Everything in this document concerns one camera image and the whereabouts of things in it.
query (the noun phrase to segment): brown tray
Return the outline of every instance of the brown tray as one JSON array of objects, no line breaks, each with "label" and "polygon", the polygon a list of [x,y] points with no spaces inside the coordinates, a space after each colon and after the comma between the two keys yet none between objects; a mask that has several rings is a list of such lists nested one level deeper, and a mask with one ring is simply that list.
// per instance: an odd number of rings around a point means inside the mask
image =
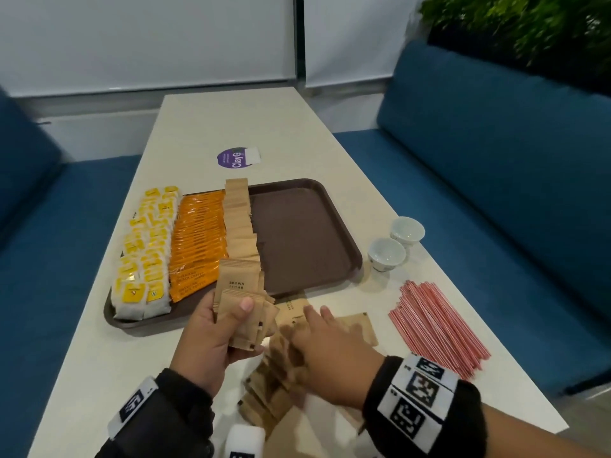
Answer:
[{"label": "brown tray", "polygon": [[[248,186],[252,229],[265,272],[265,290],[276,299],[350,278],[362,256],[325,187],[315,180]],[[114,319],[110,293],[104,318],[123,330],[152,333],[184,326],[202,296],[216,283],[172,305],[172,311],[141,321]]]}]

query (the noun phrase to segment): floor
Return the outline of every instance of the floor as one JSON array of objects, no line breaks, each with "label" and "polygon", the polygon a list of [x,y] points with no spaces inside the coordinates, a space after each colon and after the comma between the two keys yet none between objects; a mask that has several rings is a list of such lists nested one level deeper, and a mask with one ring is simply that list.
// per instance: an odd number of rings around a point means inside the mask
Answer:
[{"label": "floor", "polygon": [[552,403],[569,424],[560,435],[611,454],[611,384]]}]

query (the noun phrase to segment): blue cushion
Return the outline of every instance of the blue cushion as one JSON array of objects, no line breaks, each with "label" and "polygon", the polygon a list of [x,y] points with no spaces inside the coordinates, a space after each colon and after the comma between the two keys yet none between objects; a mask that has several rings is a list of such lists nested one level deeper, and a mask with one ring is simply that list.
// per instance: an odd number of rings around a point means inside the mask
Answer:
[{"label": "blue cushion", "polygon": [[382,130],[335,134],[398,215],[542,391],[611,369],[611,331]]},{"label": "blue cushion", "polygon": [[611,321],[611,99],[410,43],[378,115]]},{"label": "blue cushion", "polygon": [[139,161],[68,164],[0,251],[0,456],[27,454]]},{"label": "blue cushion", "polygon": [[59,148],[0,88],[0,232],[25,199],[56,173]]}]

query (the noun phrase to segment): cup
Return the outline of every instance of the cup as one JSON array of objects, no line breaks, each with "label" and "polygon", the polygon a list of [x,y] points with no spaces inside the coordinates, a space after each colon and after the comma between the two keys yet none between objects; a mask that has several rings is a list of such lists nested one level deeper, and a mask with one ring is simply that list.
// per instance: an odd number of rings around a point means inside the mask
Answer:
[{"label": "cup", "polygon": [[378,238],[371,243],[367,256],[378,272],[388,272],[405,260],[405,248],[391,238]]},{"label": "cup", "polygon": [[406,250],[420,242],[424,233],[422,223],[409,217],[399,217],[390,226],[390,237],[399,241]]}]

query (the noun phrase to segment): table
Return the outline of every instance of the table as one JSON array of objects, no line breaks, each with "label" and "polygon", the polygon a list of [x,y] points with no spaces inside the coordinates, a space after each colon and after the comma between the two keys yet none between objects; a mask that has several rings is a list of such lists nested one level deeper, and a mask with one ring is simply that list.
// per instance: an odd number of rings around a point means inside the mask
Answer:
[{"label": "table", "polygon": [[[220,152],[244,146],[256,146],[262,162],[237,170],[218,166]],[[144,190],[164,185],[178,185],[185,193],[222,189],[230,177],[248,177],[250,184],[296,178],[321,182],[363,257],[374,238],[388,234],[396,217],[294,88],[166,96],[29,457],[94,456],[117,409],[145,376],[157,375],[172,357],[179,330],[132,337],[109,326],[102,315],[121,237]],[[475,379],[484,402],[554,433],[566,429],[561,416],[423,246],[416,245],[409,261],[389,274],[372,271],[365,261],[362,275],[354,281],[307,296],[314,307],[327,305],[338,316],[368,312],[381,350],[405,356],[409,349],[387,314],[407,279],[437,283],[492,353]],[[213,406],[215,441],[222,440],[236,421],[241,381],[257,364],[256,359],[248,360],[228,369]],[[274,431],[268,455],[348,454],[345,448],[355,431],[329,408],[319,399],[309,400],[306,415],[294,408]]]}]

